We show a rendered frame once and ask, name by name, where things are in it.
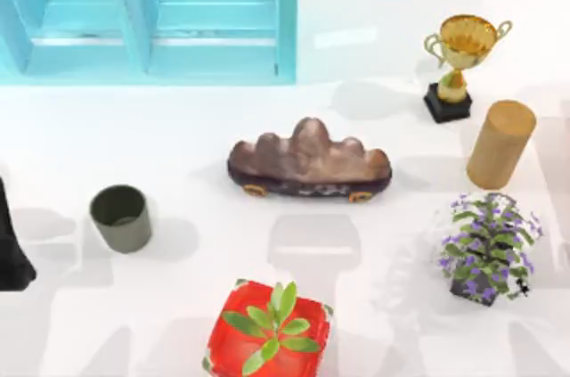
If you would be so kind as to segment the red square pot with plant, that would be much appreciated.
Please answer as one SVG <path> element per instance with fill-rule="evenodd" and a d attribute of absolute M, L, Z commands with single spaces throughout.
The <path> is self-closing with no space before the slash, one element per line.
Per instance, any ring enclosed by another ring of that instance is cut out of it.
<path fill-rule="evenodd" d="M 294 282 L 273 287 L 239 279 L 209 336 L 201 365 L 211 377 L 317 377 L 333 308 L 297 295 Z"/>

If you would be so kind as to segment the grey-green cup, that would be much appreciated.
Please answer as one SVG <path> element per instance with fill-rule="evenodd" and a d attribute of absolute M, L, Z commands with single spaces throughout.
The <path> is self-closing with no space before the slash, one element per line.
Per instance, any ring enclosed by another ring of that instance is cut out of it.
<path fill-rule="evenodd" d="M 137 252 L 151 239 L 146 198 L 132 185 L 114 184 L 100 190 L 89 210 L 103 240 L 118 253 Z"/>

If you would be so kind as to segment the brown rock ornament on stand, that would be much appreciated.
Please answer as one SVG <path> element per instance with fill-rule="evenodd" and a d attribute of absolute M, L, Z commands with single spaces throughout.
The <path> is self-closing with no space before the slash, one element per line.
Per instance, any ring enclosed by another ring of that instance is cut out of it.
<path fill-rule="evenodd" d="M 291 136 L 261 134 L 237 142 L 226 161 L 231 180 L 252 196 L 346 197 L 366 202 L 386 190 L 393 169 L 387 154 L 348 136 L 340 141 L 320 119 L 305 117 Z"/>

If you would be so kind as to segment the gold trophy on black base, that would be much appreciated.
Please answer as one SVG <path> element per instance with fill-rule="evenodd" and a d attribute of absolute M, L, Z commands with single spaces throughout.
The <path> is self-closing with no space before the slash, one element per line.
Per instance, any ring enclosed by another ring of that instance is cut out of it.
<path fill-rule="evenodd" d="M 495 27 L 479 16 L 456 14 L 443 21 L 437 33 L 424 39 L 424 50 L 437 59 L 438 66 L 451 67 L 438 81 L 428 85 L 424 95 L 424 103 L 435 123 L 470 117 L 472 98 L 464 71 L 480 65 L 512 28 L 510 20 Z"/>

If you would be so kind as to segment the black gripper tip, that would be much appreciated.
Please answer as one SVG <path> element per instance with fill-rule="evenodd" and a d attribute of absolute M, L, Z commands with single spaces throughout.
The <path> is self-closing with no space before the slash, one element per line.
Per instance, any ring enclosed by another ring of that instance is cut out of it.
<path fill-rule="evenodd" d="M 37 271 L 21 248 L 0 177 L 0 292 L 25 291 L 37 278 Z"/>

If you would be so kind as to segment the wooden cylinder cup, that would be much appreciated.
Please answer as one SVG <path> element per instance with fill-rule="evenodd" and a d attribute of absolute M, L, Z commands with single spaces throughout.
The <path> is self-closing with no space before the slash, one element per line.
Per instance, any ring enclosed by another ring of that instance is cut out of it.
<path fill-rule="evenodd" d="M 534 112 L 515 100 L 494 102 L 485 115 L 466 167 L 470 181 L 485 190 L 500 190 L 512 177 L 536 127 Z"/>

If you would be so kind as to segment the light blue rack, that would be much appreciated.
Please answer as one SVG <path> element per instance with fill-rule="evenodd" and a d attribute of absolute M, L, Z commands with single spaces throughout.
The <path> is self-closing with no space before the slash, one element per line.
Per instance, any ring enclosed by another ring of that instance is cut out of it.
<path fill-rule="evenodd" d="M 0 0 L 0 85 L 271 85 L 297 0 Z"/>

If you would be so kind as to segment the purple flowering potted plant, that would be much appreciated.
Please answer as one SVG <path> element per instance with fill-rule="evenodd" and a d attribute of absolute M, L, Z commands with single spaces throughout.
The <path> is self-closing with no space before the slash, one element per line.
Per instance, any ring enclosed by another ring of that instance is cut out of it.
<path fill-rule="evenodd" d="M 456 297 L 490 307 L 500 296 L 530 292 L 530 251 L 543 236 L 541 220 L 500 192 L 462 193 L 450 205 L 452 231 L 440 243 L 437 267 Z"/>

